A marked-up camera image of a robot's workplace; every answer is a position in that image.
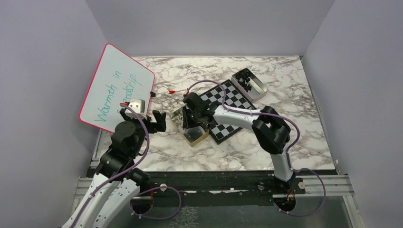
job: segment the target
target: gray wall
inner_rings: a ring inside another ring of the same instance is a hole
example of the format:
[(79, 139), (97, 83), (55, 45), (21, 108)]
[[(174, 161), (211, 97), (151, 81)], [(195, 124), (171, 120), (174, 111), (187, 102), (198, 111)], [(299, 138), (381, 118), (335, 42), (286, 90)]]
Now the gray wall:
[(133, 56), (303, 55), (333, 0), (86, 0)]
[(0, 227), (59, 227), (94, 147), (77, 114), (106, 40), (84, 0), (2, 1), (0, 21)]
[(367, 228), (403, 224), (402, 9), (401, 0), (335, 0), (303, 58)]

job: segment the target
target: whiteboard with red border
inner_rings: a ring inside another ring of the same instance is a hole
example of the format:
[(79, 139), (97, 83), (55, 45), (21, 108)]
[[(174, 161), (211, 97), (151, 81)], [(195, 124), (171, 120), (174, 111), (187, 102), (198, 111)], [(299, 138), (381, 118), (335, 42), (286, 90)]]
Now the whiteboard with red border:
[(148, 112), (154, 79), (151, 70), (112, 44), (106, 44), (78, 118), (86, 124), (114, 132), (116, 125), (123, 121), (119, 114), (120, 103), (142, 99)]

